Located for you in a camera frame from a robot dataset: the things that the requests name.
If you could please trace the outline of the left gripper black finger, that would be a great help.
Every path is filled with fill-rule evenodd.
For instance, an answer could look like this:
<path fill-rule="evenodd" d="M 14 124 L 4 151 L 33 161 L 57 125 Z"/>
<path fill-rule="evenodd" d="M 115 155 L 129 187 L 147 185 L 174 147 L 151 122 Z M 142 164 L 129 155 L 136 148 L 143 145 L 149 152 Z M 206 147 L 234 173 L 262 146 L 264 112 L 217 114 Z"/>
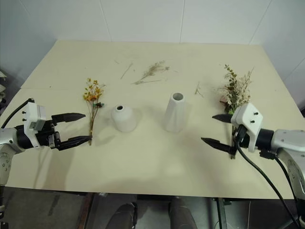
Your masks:
<path fill-rule="evenodd" d="M 86 115 L 80 113 L 64 113 L 64 114 L 56 114 L 51 116 L 54 123 L 73 122 L 82 119 L 84 117 L 86 117 Z"/>
<path fill-rule="evenodd" d="M 86 143 L 88 141 L 91 141 L 91 139 L 92 139 L 91 135 L 72 137 L 72 138 L 69 138 L 67 141 L 63 141 L 63 142 L 59 141 L 59 143 L 57 144 L 57 149 L 59 151 L 62 151 L 62 150 L 66 150 L 69 148 L 73 148 L 73 147 L 79 146 L 83 143 Z"/>

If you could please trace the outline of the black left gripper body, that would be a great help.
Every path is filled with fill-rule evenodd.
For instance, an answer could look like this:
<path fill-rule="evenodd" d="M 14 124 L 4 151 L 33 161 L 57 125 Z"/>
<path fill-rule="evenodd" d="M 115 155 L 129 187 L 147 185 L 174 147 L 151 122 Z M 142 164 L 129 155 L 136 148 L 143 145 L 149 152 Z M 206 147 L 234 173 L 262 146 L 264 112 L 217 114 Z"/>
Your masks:
<path fill-rule="evenodd" d="M 48 146 L 51 149 L 60 146 L 60 134 L 55 129 L 56 125 L 57 123 L 55 121 L 48 120 L 42 129 L 37 132 L 36 138 L 41 146 Z"/>

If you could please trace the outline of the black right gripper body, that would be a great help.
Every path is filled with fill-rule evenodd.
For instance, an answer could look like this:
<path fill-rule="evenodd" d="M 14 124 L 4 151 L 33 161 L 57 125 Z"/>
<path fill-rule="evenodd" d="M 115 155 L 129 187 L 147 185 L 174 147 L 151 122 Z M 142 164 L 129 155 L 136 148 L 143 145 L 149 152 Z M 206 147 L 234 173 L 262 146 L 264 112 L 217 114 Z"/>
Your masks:
<path fill-rule="evenodd" d="M 239 143 L 240 147 L 248 148 L 249 146 L 249 135 L 247 134 L 247 129 L 243 125 L 239 125 L 234 134 L 233 134 L 233 142 L 235 145 Z"/>

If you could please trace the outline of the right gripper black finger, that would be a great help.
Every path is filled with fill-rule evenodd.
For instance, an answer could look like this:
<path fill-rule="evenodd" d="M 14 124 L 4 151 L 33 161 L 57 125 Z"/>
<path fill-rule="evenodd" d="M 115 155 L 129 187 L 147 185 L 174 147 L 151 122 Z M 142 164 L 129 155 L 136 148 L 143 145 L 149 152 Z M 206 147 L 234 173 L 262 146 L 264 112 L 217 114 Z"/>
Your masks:
<path fill-rule="evenodd" d="M 217 114 L 212 116 L 212 118 L 224 123 L 231 123 L 232 116 L 232 114 Z"/>
<path fill-rule="evenodd" d="M 201 139 L 208 144 L 209 146 L 223 151 L 223 152 L 227 152 L 229 154 L 235 154 L 236 153 L 236 147 L 235 146 L 229 146 L 229 145 L 225 145 L 222 144 L 219 140 L 216 139 L 212 139 L 212 138 L 205 138 L 205 137 L 201 137 Z"/>

